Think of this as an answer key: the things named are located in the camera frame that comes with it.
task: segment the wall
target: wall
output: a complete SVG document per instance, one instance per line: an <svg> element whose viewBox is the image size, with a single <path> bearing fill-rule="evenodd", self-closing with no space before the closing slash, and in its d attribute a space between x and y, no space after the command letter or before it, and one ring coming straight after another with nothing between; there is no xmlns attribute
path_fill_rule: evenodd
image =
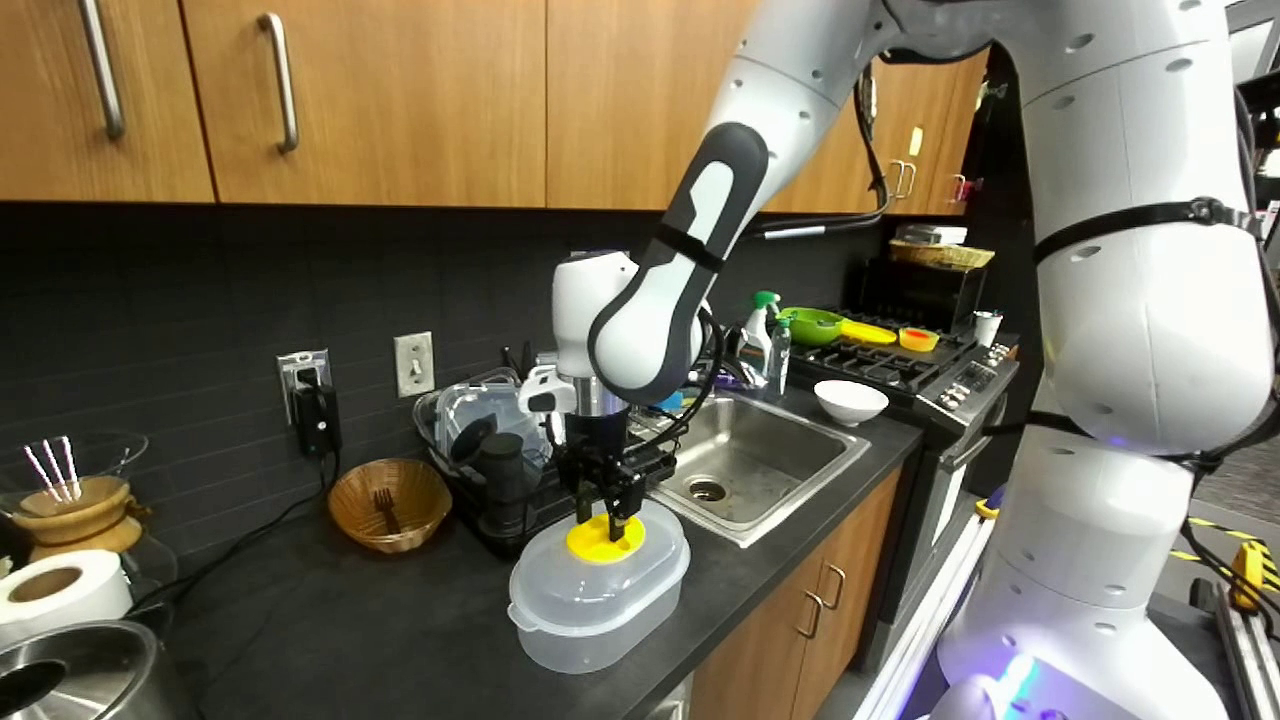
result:
<svg viewBox="0 0 1280 720"><path fill-rule="evenodd" d="M0 426L138 426L134 497L201 554L314 489L284 426L275 354L326 348L346 463L417 453L387 334L433 326L437 370L549 348L549 271L569 246L639 238L648 216L289 216L0 225ZM716 286L834 305L850 238L745 238Z"/></svg>

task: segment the sink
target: sink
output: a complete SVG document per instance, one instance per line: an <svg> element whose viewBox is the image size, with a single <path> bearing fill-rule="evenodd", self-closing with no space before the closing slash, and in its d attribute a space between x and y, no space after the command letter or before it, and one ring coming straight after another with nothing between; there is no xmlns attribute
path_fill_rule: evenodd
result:
<svg viewBox="0 0 1280 720"><path fill-rule="evenodd" d="M753 395L713 395L650 501L748 549L873 444Z"/></svg>

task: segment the white cup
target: white cup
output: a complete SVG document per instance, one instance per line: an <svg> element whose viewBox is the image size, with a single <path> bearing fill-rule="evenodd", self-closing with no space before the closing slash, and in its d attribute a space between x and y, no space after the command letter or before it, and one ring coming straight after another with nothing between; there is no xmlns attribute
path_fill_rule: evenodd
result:
<svg viewBox="0 0 1280 720"><path fill-rule="evenodd" d="M979 343L979 348L990 348L996 343L996 332L998 332L998 313L972 313L972 338Z"/></svg>

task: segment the wooden cabinet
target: wooden cabinet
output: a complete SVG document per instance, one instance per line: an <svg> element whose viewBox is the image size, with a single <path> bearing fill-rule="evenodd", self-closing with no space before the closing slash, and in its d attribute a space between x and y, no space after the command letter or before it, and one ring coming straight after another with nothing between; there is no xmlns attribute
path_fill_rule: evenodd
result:
<svg viewBox="0 0 1280 720"><path fill-rule="evenodd" d="M0 3L0 198L212 198L175 0L82 9Z"/></svg>
<svg viewBox="0 0 1280 720"><path fill-rule="evenodd" d="M756 0L549 0L549 205L668 207ZM869 195L842 110L771 212L850 212Z"/></svg>
<svg viewBox="0 0 1280 720"><path fill-rule="evenodd" d="M696 666L696 720L812 720L849 666L900 473L857 511Z"/></svg>
<svg viewBox="0 0 1280 720"><path fill-rule="evenodd" d="M987 52L954 65L874 61L874 157L897 216L959 216L959 169L972 110L987 77Z"/></svg>
<svg viewBox="0 0 1280 720"><path fill-rule="evenodd" d="M544 205L544 0L183 0L183 12L219 198ZM280 148L284 68L297 148Z"/></svg>

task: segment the kitchen counter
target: kitchen counter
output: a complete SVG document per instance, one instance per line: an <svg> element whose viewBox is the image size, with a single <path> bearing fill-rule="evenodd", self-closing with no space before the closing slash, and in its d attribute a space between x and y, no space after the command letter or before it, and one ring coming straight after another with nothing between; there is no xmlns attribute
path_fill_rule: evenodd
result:
<svg viewBox="0 0 1280 720"><path fill-rule="evenodd" d="M918 444L900 421L873 421L858 435L873 446L758 542L684 524L693 565L677 617L592 675L557 675L524 657L509 623L510 565L459 519L384 559L320 506L216 566L183 600L166 657L209 720L643 714Z"/></svg>

